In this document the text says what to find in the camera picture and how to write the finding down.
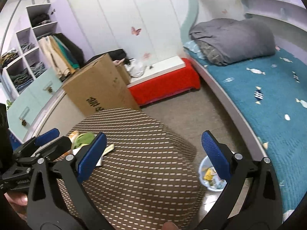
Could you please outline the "left hand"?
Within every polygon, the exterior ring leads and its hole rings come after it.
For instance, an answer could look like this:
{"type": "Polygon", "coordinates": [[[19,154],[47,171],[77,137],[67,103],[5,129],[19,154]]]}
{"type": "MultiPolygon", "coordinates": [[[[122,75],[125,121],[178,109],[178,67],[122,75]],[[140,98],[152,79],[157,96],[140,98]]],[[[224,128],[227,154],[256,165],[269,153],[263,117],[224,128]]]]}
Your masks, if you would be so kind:
{"type": "Polygon", "coordinates": [[[6,199],[15,210],[15,212],[23,220],[27,220],[26,208],[28,205],[28,197],[26,194],[9,191],[5,194],[6,199]]]}

